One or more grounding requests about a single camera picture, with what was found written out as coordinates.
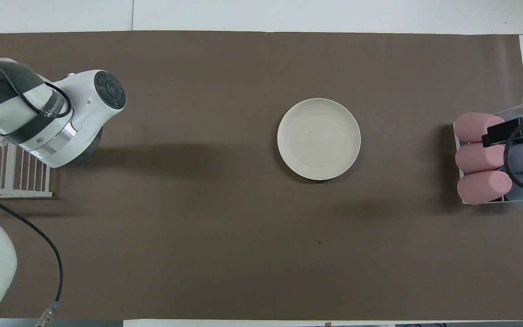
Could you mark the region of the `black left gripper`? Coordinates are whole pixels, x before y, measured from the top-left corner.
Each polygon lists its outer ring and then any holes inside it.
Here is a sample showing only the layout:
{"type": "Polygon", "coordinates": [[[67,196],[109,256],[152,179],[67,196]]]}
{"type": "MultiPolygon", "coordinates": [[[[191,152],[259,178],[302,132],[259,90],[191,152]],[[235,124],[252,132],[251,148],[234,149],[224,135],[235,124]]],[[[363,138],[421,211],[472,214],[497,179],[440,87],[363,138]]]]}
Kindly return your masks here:
{"type": "Polygon", "coordinates": [[[79,165],[82,162],[89,159],[99,147],[100,140],[102,138],[103,128],[100,128],[96,136],[93,138],[91,143],[80,153],[77,157],[73,159],[73,165],[79,165]]]}

